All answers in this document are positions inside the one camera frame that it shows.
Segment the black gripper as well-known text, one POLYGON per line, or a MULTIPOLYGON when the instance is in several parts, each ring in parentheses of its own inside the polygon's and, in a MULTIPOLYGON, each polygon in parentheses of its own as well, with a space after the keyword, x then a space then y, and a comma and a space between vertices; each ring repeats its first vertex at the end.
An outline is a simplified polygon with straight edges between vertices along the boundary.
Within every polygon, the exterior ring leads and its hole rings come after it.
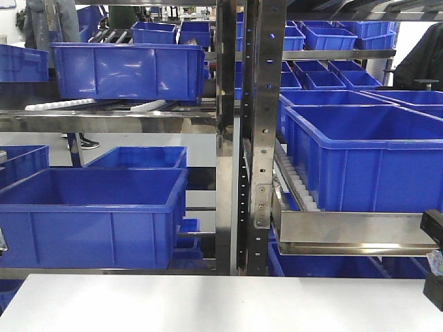
POLYGON ((437 210, 425 211, 420 228, 438 246, 438 249, 426 255, 431 271, 426 276, 423 294, 442 311, 442 213, 437 210))

